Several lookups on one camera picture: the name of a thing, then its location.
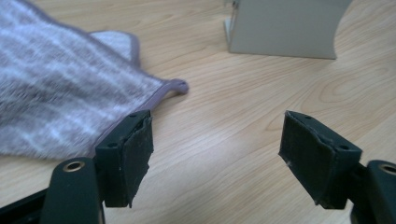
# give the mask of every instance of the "cloth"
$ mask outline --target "cloth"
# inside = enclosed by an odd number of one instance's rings
[[[189,88],[144,72],[133,35],[87,34],[22,0],[0,1],[0,27],[0,154],[91,157],[128,114]]]

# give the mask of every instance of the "light wood surface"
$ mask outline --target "light wood surface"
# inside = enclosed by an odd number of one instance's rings
[[[107,223],[349,223],[350,203],[316,207],[277,156],[287,109],[362,148],[362,164],[396,162],[394,0],[352,2],[335,61],[228,53],[222,0],[34,2],[86,31],[136,34],[146,71],[191,86],[153,111],[148,174]],[[1,156],[0,206],[47,187],[58,163]]]

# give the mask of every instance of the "fabric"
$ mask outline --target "fabric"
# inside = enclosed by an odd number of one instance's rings
[[[188,91],[140,69],[133,35],[87,34],[22,0],[0,1],[0,27],[1,154],[92,156],[125,116]]]

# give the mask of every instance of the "wood grain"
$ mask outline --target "wood grain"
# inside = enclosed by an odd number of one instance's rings
[[[142,66],[188,80],[191,92],[153,112],[155,152],[132,209],[107,223],[349,223],[315,207],[277,156],[285,110],[309,114],[396,162],[396,2],[355,0],[335,38],[338,59],[227,52],[222,1],[36,0],[86,31],[122,30]],[[59,161],[0,157],[0,205],[45,188]]]

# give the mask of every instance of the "wooden table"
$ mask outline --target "wooden table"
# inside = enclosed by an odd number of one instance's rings
[[[349,223],[316,207],[277,155],[285,110],[309,114],[396,162],[396,2],[354,0],[335,38],[338,59],[230,54],[221,0],[36,0],[86,31],[122,30],[142,66],[191,91],[154,111],[155,152],[129,208],[107,223]],[[59,161],[0,157],[0,206],[48,186]]]

